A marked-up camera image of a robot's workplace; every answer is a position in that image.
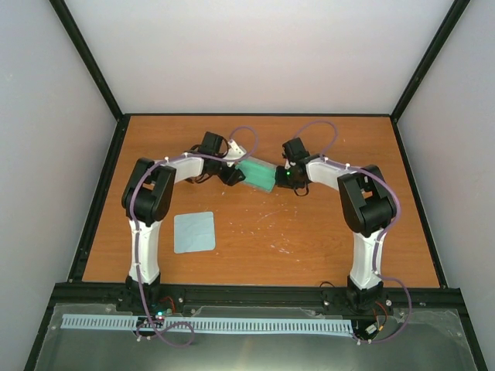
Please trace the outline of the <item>grey glasses case green lining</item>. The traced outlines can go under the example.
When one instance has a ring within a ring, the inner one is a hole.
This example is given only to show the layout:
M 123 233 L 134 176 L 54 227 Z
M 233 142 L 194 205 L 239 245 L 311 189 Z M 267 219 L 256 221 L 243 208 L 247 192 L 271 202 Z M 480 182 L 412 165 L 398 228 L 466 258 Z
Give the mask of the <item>grey glasses case green lining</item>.
M 271 192 L 275 187 L 276 166 L 258 158 L 247 158 L 237 166 L 244 173 L 243 183 Z

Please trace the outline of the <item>light blue cleaning cloth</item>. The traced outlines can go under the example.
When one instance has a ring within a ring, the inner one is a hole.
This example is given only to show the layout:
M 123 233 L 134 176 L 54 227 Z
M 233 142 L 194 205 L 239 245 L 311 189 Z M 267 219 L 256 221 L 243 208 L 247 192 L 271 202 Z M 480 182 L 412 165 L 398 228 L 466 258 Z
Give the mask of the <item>light blue cleaning cloth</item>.
M 174 253 L 212 251 L 216 247 L 213 212 L 174 216 Z

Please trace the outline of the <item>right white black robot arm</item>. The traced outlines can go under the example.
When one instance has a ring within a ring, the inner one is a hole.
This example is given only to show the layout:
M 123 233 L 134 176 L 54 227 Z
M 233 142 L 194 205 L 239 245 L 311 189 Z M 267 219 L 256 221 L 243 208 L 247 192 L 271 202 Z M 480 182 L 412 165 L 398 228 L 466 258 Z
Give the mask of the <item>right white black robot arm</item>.
M 353 232 L 353 266 L 347 277 L 346 299 L 354 311 L 364 311 L 383 290 L 381 256 L 384 239 L 400 215 L 398 198 L 376 165 L 356 167 L 325 155 L 311 155 L 301 138 L 282 145 L 285 164 L 275 170 L 275 185 L 299 196 L 319 183 L 340 195 L 343 218 Z

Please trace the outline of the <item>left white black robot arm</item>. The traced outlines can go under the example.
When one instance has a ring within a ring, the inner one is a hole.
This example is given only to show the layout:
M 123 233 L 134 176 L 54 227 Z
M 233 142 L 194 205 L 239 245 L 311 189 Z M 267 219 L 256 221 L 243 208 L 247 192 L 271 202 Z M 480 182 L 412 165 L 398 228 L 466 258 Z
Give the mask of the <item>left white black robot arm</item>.
M 142 310 L 152 311 L 161 301 L 159 231 L 170 209 L 174 185 L 216 175 L 224 184 L 234 186 L 245 180 L 236 164 L 250 154 L 233 138 L 208 131 L 200 144 L 177 157 L 137 160 L 121 204 L 131 228 L 131 266 L 125 285 Z

